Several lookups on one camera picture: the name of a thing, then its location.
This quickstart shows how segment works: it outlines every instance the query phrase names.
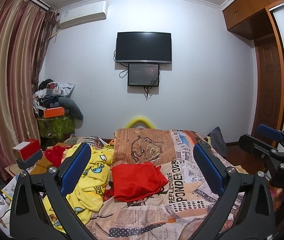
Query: baseboard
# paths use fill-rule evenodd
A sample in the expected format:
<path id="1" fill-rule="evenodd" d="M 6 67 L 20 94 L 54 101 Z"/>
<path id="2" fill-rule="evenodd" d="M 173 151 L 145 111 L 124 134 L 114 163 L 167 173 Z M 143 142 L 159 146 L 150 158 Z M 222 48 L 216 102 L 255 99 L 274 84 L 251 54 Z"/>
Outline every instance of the baseboard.
<path id="1" fill-rule="evenodd" d="M 226 147 L 235 146 L 235 145 L 238 145 L 238 141 L 237 142 L 229 142 L 229 143 L 225 143 L 225 144 L 226 144 Z"/>

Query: monitor screen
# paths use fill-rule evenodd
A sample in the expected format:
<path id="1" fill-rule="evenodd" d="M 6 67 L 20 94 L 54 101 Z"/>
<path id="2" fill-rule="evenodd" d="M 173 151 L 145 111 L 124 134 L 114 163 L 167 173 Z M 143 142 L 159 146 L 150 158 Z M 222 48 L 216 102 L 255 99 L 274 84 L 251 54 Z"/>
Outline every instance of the monitor screen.
<path id="1" fill-rule="evenodd" d="M 129 64 L 128 86 L 158 87 L 158 64 Z"/>
<path id="2" fill-rule="evenodd" d="M 118 33 L 115 61 L 172 63 L 171 34 L 153 32 Z"/>

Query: blue gripper pad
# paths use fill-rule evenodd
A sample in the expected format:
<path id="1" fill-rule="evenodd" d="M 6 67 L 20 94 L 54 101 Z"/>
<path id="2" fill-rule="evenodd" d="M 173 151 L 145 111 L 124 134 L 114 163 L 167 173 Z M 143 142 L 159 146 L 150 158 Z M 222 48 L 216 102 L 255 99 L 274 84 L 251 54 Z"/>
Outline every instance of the blue gripper pad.
<path id="1" fill-rule="evenodd" d="M 77 156 L 62 176 L 61 194 L 64 197 L 73 192 L 85 167 L 90 161 L 91 147 L 86 143 L 83 144 L 85 145 L 83 146 L 81 144 L 80 147 L 73 153 Z"/>
<path id="2" fill-rule="evenodd" d="M 199 144 L 194 146 L 193 156 L 211 191 L 219 196 L 223 195 L 223 177 Z"/>
<path id="3" fill-rule="evenodd" d="M 281 140 L 283 140 L 283 135 L 280 131 L 278 130 L 275 130 L 271 127 L 268 127 L 264 124 L 260 124 L 258 127 L 257 127 L 257 131 L 266 136 L 267 138 L 273 140 L 273 141 L 276 141 L 276 142 L 279 142 Z"/>

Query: wooden floor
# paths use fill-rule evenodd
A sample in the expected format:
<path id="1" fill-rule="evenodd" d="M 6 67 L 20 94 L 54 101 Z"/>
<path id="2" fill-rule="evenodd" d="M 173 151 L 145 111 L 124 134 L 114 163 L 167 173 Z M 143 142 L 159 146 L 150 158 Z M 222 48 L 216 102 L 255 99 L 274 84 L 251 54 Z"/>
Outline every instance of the wooden floor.
<path id="1" fill-rule="evenodd" d="M 249 174 L 255 174 L 258 171 L 264 170 L 262 161 L 241 150 L 238 145 L 227 147 L 227 151 L 225 159 L 234 166 L 241 165 Z"/>

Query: red plush toy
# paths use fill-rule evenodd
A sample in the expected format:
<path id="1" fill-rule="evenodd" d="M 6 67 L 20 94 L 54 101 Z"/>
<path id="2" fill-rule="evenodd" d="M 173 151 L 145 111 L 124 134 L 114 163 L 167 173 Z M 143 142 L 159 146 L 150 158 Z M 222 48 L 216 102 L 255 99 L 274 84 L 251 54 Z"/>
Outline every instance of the red plush toy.
<path id="1" fill-rule="evenodd" d="M 59 167 L 63 158 L 63 152 L 69 147 L 54 146 L 52 149 L 47 149 L 44 156 L 52 163 L 52 166 Z"/>

